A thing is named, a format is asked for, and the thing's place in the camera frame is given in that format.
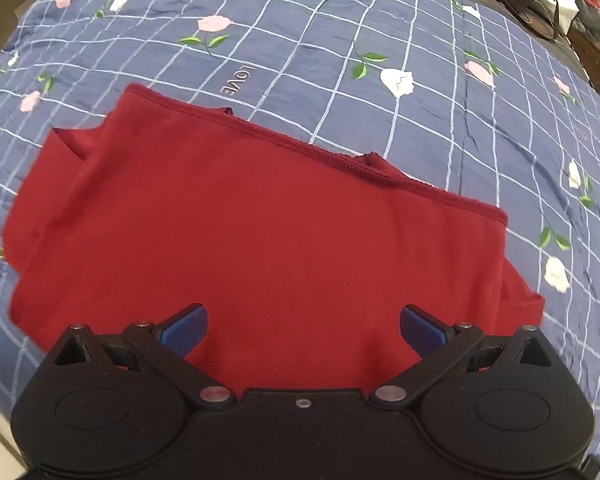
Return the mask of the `brown wooden nightstand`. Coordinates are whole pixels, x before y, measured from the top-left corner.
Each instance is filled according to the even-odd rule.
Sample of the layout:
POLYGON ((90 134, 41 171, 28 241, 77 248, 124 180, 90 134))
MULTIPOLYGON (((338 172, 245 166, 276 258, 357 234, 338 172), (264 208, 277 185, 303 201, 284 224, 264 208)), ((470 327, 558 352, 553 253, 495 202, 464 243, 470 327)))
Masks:
POLYGON ((596 42, 578 21, 572 22, 568 39, 588 74, 591 86, 600 94, 600 42, 596 42))

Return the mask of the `blue plaid floral quilt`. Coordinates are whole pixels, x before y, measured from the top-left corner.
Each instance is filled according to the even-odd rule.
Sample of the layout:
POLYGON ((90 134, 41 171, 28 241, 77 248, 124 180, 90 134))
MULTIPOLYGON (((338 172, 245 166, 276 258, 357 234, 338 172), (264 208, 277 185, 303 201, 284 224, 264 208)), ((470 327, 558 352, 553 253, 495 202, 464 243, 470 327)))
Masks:
POLYGON ((7 316, 7 213, 50 126, 95 125, 131 82, 505 209, 600 458, 600 96, 471 0, 34 0, 0 42, 0 415, 41 359, 7 316))

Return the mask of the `red long-sleeve shirt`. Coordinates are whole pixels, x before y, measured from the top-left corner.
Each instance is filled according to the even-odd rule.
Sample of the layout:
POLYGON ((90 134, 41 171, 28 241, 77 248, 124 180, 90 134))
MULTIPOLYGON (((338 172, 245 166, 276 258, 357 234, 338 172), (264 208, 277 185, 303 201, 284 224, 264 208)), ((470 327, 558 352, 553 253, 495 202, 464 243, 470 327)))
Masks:
POLYGON ((506 259, 506 213, 132 84, 91 129, 50 130, 3 230, 9 314, 41 349, 190 304, 189 361, 235 391, 370 390, 415 363, 408 304, 509 335, 544 299, 506 259))

